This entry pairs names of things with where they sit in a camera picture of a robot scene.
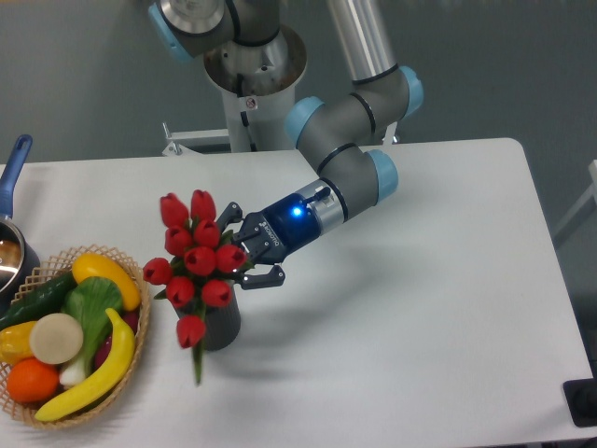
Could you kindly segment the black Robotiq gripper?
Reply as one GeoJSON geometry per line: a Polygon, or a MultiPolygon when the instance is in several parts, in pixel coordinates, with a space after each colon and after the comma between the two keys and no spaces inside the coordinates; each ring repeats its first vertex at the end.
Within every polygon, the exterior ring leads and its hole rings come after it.
{"type": "Polygon", "coordinates": [[[216,219],[220,234],[231,231],[232,243],[247,254],[253,264],[273,265],[267,273],[243,273],[235,283],[243,290],[280,287],[285,272],[276,263],[316,240],[322,233],[307,200],[292,193],[265,209],[248,214],[230,202],[216,219]]]}

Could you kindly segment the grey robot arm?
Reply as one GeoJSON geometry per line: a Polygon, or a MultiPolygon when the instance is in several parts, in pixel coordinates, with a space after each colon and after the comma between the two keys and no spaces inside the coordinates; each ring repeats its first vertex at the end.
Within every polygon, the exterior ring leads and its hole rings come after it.
{"type": "Polygon", "coordinates": [[[231,203],[216,225],[223,247],[189,250],[174,272],[200,284],[220,278],[244,289],[279,286],[282,261],[356,217],[397,187],[392,160],[361,143],[411,115],[423,86],[396,62],[374,1],[328,3],[354,86],[336,105],[297,100],[306,69],[299,35],[280,21],[275,1],[158,1],[148,10],[164,46],[181,61],[202,58],[220,90],[234,152],[296,149],[316,179],[265,209],[231,203]]]}

